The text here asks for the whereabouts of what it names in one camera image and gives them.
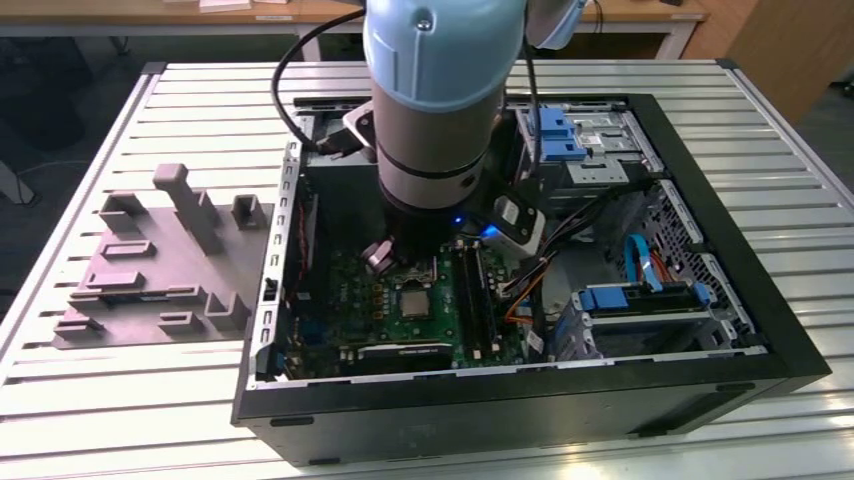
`gray plastic block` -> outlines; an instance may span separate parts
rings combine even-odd
[[[104,335],[104,327],[89,317],[80,316],[76,319],[60,320],[53,333],[68,341],[97,340]]]
[[[68,299],[68,305],[85,315],[97,315],[109,310],[109,305],[104,301],[92,296],[88,292],[74,292]]]
[[[148,240],[129,240],[106,243],[100,249],[100,255],[106,260],[133,257],[150,257],[157,253],[154,244]]]
[[[264,204],[261,209],[264,218],[269,218],[272,205]],[[53,340],[57,348],[242,338],[249,316],[249,313],[244,315],[242,308],[249,312],[257,298],[268,228],[240,230],[230,210],[230,203],[213,208],[217,221],[209,223],[216,225],[213,228],[222,245],[217,255],[205,256],[172,208],[150,208],[142,210],[144,214],[134,215],[136,233],[125,232],[118,238],[113,232],[104,232],[97,252],[109,251],[108,245],[129,246],[130,250],[136,249],[133,245],[140,245],[141,251],[145,242],[156,245],[156,252],[140,256],[92,256],[78,290],[68,301],[72,308],[65,312],[65,320],[85,315],[102,326],[102,332],[101,335],[65,335],[60,330],[62,335],[57,334]],[[128,272],[138,273],[144,284],[138,285],[129,277],[118,282],[112,276],[118,274],[118,278],[124,278]],[[86,284],[92,275],[97,288]],[[106,284],[122,286],[104,288]],[[234,293],[240,301],[232,306]],[[228,308],[213,308],[213,318],[208,319],[204,310],[210,295],[217,296],[217,301],[221,299],[220,304],[228,301]],[[186,333],[166,333],[160,328],[160,315],[186,312],[194,314],[200,328]]]
[[[169,336],[192,334],[204,330],[204,325],[192,312],[165,312],[160,314],[157,327]]]
[[[164,191],[174,204],[174,214],[184,228],[189,231],[205,255],[216,255],[222,251],[222,243],[216,236],[214,223],[210,217],[216,210],[204,193],[193,194],[186,185],[186,167],[180,163],[166,163],[154,170],[153,184]]]
[[[145,207],[132,193],[113,193],[106,197],[97,215],[116,235],[138,233],[134,217],[146,213]]]
[[[201,285],[170,285],[165,297],[173,305],[204,305],[208,292]]]
[[[92,273],[85,281],[88,288],[101,290],[134,289],[145,285],[145,277],[138,272]]]
[[[254,195],[237,195],[230,204],[230,216],[240,230],[266,228],[266,215]]]
[[[218,331],[242,330],[250,313],[252,311],[246,308],[242,300],[240,300],[237,292],[232,292],[228,297],[226,307],[216,295],[208,296],[208,303],[204,306],[204,316]]]

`motherboard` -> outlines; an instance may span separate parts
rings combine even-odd
[[[301,318],[306,378],[523,363],[521,331],[500,322],[497,284],[508,270],[479,241],[381,278],[357,252],[334,250],[322,318]]]

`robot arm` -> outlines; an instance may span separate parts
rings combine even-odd
[[[485,176],[493,119],[523,35],[537,46],[561,48],[583,6],[583,0],[367,1],[372,102],[356,115],[372,114],[371,146],[387,204],[389,237],[365,251],[377,273],[389,256],[405,261],[431,255],[467,221],[465,205]],[[352,128],[357,122],[350,118],[345,123]],[[541,232],[544,219],[519,215],[531,209],[512,198],[504,192],[495,201],[489,197],[475,203],[487,208],[495,204],[500,211],[483,212],[492,218],[481,223],[507,230],[515,225],[513,242],[524,245],[536,235],[535,224]]]

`black cable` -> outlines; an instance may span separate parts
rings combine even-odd
[[[531,53],[531,45],[521,35],[521,54],[524,55],[524,64],[528,70],[528,85],[531,87],[531,108],[528,115],[533,115],[533,153],[531,156],[531,175],[536,173],[539,167],[539,158],[543,155],[543,126],[539,118],[539,96],[536,94],[536,72],[533,71],[533,55]]]
[[[328,152],[320,147],[317,147],[317,144],[313,142],[313,140],[308,138],[308,136],[305,135],[302,130],[298,128],[296,123],[293,123],[293,120],[290,119],[288,112],[284,110],[284,105],[281,105],[281,98],[278,97],[278,82],[281,81],[281,73],[284,72],[284,69],[288,66],[288,63],[290,62],[290,60],[293,60],[293,57],[301,51],[305,44],[310,40],[313,40],[317,35],[320,35],[322,32],[325,32],[330,28],[337,27],[340,24],[346,23],[361,16],[364,16],[364,8],[360,10],[356,10],[352,13],[348,13],[346,15],[337,17],[334,20],[330,20],[322,25],[318,25],[317,27],[314,27],[314,29],[310,32],[308,32],[308,34],[305,34],[305,36],[297,40],[297,42],[293,44],[290,49],[285,52],[284,56],[281,57],[281,60],[278,60],[278,65],[276,65],[276,70],[272,73],[272,81],[269,83],[269,94],[272,95],[272,103],[273,103],[273,106],[276,107],[276,111],[278,112],[278,117],[281,117],[281,121],[288,126],[290,133],[293,133],[293,136],[302,144],[302,148],[305,148],[310,152],[317,152],[322,154],[334,153],[334,152]]]

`floor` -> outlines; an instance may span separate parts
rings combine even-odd
[[[0,160],[21,171],[48,162],[61,162],[24,176],[40,200],[30,207],[0,198],[0,318],[26,277],[38,253],[73,195],[100,143],[136,82],[141,66],[149,61],[240,62],[274,61],[292,38],[281,36],[140,37],[129,41],[130,54],[116,56],[105,38],[78,38],[77,44],[93,72],[94,82],[73,94],[77,112],[85,123],[85,136],[69,148],[41,152],[26,145],[0,122]],[[360,45],[342,35],[326,36],[321,47],[330,60],[361,57]],[[838,88],[827,90],[796,130],[839,175],[854,188],[854,100]]]

